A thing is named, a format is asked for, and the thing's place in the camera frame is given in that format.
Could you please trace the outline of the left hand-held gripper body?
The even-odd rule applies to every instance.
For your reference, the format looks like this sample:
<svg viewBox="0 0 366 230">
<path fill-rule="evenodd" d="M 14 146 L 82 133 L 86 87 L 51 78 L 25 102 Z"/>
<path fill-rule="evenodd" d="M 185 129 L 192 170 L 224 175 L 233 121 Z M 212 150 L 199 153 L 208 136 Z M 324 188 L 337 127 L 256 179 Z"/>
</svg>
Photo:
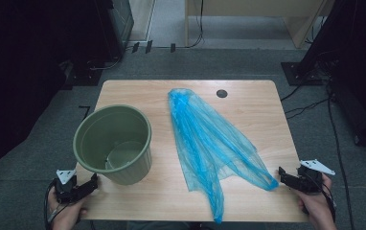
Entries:
<svg viewBox="0 0 366 230">
<path fill-rule="evenodd" d="M 57 170 L 55 179 L 56 198 L 59 203 L 74 203 L 81 200 L 80 190 L 77 187 L 75 170 Z"/>
</svg>

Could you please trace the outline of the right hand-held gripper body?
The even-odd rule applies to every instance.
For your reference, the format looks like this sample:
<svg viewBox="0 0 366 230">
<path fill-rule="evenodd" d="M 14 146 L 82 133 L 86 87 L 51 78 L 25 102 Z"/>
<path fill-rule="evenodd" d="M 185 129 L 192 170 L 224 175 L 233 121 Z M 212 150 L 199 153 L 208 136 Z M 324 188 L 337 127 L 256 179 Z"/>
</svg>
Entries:
<svg viewBox="0 0 366 230">
<path fill-rule="evenodd" d="M 328 168 L 317 159 L 301 160 L 297 172 L 301 180 L 300 191 L 305 194 L 319 193 L 322 190 L 322 175 L 335 175 L 335 171 Z"/>
</svg>

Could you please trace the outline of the green plastic waste bin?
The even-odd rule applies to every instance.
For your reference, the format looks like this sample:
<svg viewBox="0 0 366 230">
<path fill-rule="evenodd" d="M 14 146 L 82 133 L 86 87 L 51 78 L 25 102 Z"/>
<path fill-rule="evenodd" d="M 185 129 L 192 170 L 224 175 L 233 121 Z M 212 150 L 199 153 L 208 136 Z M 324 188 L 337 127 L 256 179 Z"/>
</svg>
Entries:
<svg viewBox="0 0 366 230">
<path fill-rule="evenodd" d="M 151 168 L 151 124 L 139 109 L 125 104 L 105 106 L 78 127 L 73 150 L 78 162 L 119 185 L 132 185 Z"/>
</svg>

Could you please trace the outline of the blue plastic bin bag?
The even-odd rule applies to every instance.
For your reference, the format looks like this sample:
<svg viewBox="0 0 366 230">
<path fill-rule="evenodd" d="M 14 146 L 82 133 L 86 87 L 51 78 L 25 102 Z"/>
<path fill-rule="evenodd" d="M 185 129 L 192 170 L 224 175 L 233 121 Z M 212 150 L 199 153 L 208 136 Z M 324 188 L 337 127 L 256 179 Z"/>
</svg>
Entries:
<svg viewBox="0 0 366 230">
<path fill-rule="evenodd" d="M 187 188 L 207 196 L 214 222 L 224 214 L 222 179 L 235 175 L 266 191 L 279 186 L 251 141 L 193 90 L 174 88 L 168 97 Z"/>
</svg>

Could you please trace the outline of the person's right hand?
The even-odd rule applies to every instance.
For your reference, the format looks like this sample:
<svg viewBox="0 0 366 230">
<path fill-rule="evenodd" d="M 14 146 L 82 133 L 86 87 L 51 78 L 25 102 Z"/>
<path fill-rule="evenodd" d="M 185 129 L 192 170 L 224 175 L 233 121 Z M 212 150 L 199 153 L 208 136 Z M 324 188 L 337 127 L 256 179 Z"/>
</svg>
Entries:
<svg viewBox="0 0 366 230">
<path fill-rule="evenodd" d="M 299 197 L 299 208 L 309 212 L 309 222 L 315 230 L 337 230 L 329 204 L 323 194 L 307 195 L 293 190 Z"/>
</svg>

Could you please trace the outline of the black corner floor tape mark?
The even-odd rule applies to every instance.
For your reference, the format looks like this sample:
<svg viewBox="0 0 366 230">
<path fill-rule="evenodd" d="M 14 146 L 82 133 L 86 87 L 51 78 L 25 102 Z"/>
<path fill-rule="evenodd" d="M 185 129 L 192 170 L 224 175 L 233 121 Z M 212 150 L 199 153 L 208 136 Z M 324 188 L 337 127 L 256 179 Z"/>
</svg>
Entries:
<svg viewBox="0 0 366 230">
<path fill-rule="evenodd" d="M 84 114 L 83 114 L 83 117 L 82 117 L 82 121 L 84 121 L 87 118 L 87 116 L 89 115 L 89 111 L 90 111 L 91 106 L 89 106 L 89 105 L 79 105 L 79 108 L 84 110 Z"/>
</svg>

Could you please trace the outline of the person's dark clothing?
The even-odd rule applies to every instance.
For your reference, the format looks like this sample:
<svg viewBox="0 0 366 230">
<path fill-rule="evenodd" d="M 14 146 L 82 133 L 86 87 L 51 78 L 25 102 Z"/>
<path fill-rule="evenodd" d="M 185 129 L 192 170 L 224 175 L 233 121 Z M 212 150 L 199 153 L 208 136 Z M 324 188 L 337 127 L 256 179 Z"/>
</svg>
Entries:
<svg viewBox="0 0 366 230">
<path fill-rule="evenodd" d="M 131 220 L 126 230 L 214 230 L 201 222 Z"/>
</svg>

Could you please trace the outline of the black equipment rack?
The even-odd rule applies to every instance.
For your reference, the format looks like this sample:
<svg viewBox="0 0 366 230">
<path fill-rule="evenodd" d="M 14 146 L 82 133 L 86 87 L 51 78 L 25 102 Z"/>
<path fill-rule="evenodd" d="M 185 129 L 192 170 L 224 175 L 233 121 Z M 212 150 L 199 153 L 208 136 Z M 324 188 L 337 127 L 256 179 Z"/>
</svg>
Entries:
<svg viewBox="0 0 366 230">
<path fill-rule="evenodd" d="M 366 0 L 334 0 L 323 28 L 297 67 L 306 76 L 324 64 L 357 144 L 366 144 Z"/>
</svg>

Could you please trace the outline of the dark cabinet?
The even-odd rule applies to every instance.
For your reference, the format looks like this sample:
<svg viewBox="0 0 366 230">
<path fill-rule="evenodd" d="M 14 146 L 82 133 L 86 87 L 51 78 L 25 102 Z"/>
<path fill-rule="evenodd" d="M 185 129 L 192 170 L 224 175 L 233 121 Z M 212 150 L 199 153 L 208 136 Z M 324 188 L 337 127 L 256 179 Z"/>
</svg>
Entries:
<svg viewBox="0 0 366 230">
<path fill-rule="evenodd" d="M 74 62 L 110 61 L 123 54 L 134 23 L 128 0 L 63 0 L 62 5 Z"/>
</svg>

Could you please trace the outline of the light wooden desk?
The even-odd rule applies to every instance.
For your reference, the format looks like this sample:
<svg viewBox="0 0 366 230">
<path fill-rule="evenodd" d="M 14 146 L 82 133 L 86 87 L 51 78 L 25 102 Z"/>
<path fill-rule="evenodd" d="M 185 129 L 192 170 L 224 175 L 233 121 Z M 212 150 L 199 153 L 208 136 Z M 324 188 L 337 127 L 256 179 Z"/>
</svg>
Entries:
<svg viewBox="0 0 366 230">
<path fill-rule="evenodd" d="M 189 17 L 282 17 L 296 48 L 303 44 L 319 16 L 328 16 L 335 0 L 185 0 L 185 44 L 189 43 Z"/>
</svg>

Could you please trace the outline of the black stand base plate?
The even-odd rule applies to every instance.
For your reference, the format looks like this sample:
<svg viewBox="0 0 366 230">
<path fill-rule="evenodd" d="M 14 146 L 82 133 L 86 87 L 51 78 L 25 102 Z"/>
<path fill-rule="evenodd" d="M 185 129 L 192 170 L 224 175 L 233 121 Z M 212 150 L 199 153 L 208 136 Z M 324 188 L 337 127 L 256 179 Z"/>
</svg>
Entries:
<svg viewBox="0 0 366 230">
<path fill-rule="evenodd" d="M 62 70 L 66 77 L 63 90 L 71 90 L 74 86 L 97 86 L 102 75 L 102 70 L 70 61 L 63 64 Z"/>
<path fill-rule="evenodd" d="M 290 86 L 299 86 L 299 85 L 322 85 L 322 79 L 319 76 L 317 69 L 312 68 L 307 72 L 302 72 L 299 69 L 299 62 L 282 62 L 281 66 L 284 71 L 287 83 Z"/>
</svg>

